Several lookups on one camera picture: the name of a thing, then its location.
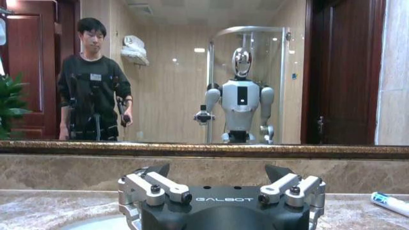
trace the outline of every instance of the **marble backsplash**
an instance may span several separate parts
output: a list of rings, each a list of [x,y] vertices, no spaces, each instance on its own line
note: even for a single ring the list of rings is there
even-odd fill
[[[328,193],[406,194],[408,161],[0,155],[0,189],[118,190],[134,170],[171,163],[168,177],[187,185],[266,185],[266,164],[320,176]]]

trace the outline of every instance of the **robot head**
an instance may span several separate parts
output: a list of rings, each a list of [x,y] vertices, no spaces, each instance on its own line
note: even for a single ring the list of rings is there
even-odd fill
[[[252,53],[246,48],[235,50],[232,64],[236,77],[247,78],[252,66]]]

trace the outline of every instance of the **potted plant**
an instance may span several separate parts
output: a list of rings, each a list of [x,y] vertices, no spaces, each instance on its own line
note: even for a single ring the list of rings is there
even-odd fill
[[[22,74],[14,79],[9,74],[0,75],[0,140],[10,139],[14,120],[23,118],[30,113],[23,97]]]

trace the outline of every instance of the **sink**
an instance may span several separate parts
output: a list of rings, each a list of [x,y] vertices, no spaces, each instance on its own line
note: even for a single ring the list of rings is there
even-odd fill
[[[127,218],[124,215],[111,215],[87,219],[67,225],[62,230],[128,230]]]

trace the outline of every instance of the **man's hand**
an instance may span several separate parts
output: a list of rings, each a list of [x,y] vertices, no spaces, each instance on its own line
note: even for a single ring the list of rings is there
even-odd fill
[[[127,122],[127,127],[128,127],[128,126],[131,126],[132,123],[134,123],[134,119],[132,119],[132,108],[131,108],[131,107],[127,108],[127,110],[126,110],[126,112],[124,112],[124,116],[123,116],[123,117],[126,117],[126,116],[128,116],[128,118],[130,118],[130,121]]]
[[[67,126],[60,126],[59,140],[68,140],[68,128],[67,128]]]

